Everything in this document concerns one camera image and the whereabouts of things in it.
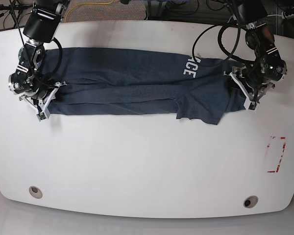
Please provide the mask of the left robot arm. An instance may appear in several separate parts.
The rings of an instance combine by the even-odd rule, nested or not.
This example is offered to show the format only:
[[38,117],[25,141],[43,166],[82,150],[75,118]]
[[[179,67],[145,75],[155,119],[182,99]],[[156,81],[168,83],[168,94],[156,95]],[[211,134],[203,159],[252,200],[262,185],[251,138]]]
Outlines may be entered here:
[[245,30],[245,42],[256,58],[248,62],[232,56],[243,66],[232,67],[232,72],[225,75],[229,75],[245,95],[245,109],[255,111],[260,98],[287,74],[287,66],[275,46],[274,35],[267,24],[261,22],[268,16],[263,4],[259,0],[228,0],[226,4],[233,19]]

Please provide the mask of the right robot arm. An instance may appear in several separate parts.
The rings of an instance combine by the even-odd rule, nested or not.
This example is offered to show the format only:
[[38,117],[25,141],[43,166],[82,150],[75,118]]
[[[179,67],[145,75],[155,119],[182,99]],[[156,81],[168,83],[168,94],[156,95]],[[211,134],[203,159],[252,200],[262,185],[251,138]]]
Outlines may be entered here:
[[[39,120],[49,118],[49,104],[55,99],[59,88],[67,84],[53,80],[63,56],[62,46],[54,35],[69,4],[68,0],[34,1],[24,30],[20,32],[20,36],[26,36],[28,40],[23,42],[19,51],[19,63],[16,71],[9,76],[8,87],[35,110]],[[58,61],[51,72],[43,74],[42,63],[46,55],[44,44],[51,42],[58,46]]]

